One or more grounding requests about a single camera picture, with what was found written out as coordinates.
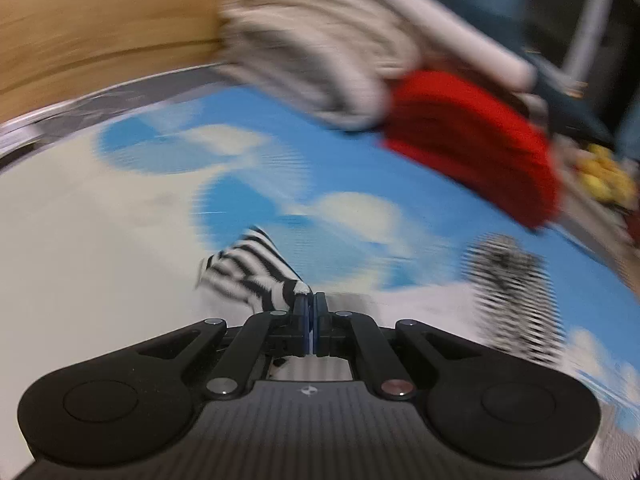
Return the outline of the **blue white patterned bedsheet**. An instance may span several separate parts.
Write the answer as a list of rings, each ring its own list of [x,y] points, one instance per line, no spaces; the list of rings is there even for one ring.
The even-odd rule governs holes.
[[[586,461],[639,473],[639,305],[603,244],[530,230],[373,133],[322,127],[263,94],[138,108],[1,174],[1,474],[29,463],[18,400],[40,376],[216,316],[200,266],[265,231],[332,301],[412,316],[552,364],[598,397]]]

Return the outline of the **red fuzzy folded blanket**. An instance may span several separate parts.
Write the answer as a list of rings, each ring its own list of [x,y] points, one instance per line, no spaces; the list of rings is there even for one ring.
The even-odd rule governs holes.
[[[529,229],[558,210],[561,185],[542,131],[458,76],[420,70],[392,92],[384,122],[392,151],[477,192]]]

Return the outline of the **dark teal garment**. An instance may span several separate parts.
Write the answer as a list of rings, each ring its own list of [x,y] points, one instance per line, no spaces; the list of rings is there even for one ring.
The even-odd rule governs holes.
[[[549,36],[532,24],[527,12],[530,0],[436,0],[462,20],[498,44],[534,64],[537,81],[534,92],[549,107],[549,128],[573,139],[613,142],[612,134],[581,98],[570,95],[574,89],[558,63],[548,58],[542,46]]]

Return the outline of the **cream folded blanket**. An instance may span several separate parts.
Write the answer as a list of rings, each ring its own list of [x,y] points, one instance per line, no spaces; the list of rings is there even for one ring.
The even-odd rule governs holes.
[[[388,83],[423,61],[406,22],[381,0],[220,0],[224,70],[345,131],[390,106]]]

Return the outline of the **yellow plush toy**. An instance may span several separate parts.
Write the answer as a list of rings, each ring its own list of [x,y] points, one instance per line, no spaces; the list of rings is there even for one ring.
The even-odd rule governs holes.
[[[638,188],[608,148],[589,144],[577,152],[574,167],[578,181],[599,204],[636,210]]]

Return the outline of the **white folded cloth stack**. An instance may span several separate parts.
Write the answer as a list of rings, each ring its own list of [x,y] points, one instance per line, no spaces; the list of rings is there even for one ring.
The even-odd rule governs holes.
[[[464,17],[478,12],[472,0],[383,0],[431,40],[512,92],[532,91],[537,70],[523,55],[485,34]]]

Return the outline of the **wooden bed frame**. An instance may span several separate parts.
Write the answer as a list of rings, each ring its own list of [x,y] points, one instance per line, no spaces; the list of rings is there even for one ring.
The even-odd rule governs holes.
[[[1,117],[211,61],[220,0],[1,0]]]

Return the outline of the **black white striped garment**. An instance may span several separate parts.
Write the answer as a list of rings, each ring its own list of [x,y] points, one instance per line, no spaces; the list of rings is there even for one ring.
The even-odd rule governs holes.
[[[230,246],[205,258],[196,290],[212,304],[220,301],[249,315],[289,311],[311,288],[288,264],[268,233],[252,226]]]

